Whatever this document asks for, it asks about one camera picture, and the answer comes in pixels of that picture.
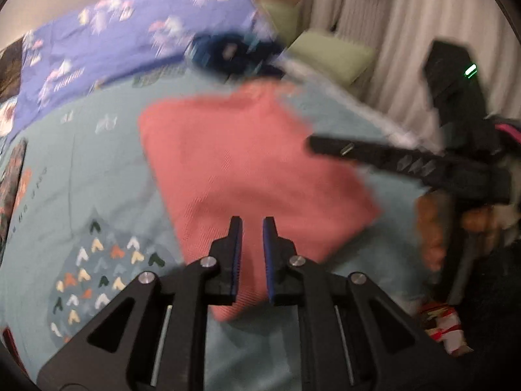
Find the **right hand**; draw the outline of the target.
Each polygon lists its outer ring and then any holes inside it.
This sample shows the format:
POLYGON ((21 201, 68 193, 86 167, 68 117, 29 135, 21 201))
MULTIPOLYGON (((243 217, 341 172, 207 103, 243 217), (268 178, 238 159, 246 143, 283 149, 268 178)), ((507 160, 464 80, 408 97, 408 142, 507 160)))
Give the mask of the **right hand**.
MULTIPOLYGON (((416 200, 416 228, 424 265, 431 272, 443 268, 454 227, 453 209, 443 193, 426 193, 416 200)), ((467 233, 483 235, 483 253, 490 252, 498 241, 500 227, 495 209, 483 207, 461 215, 460 228, 467 233)))

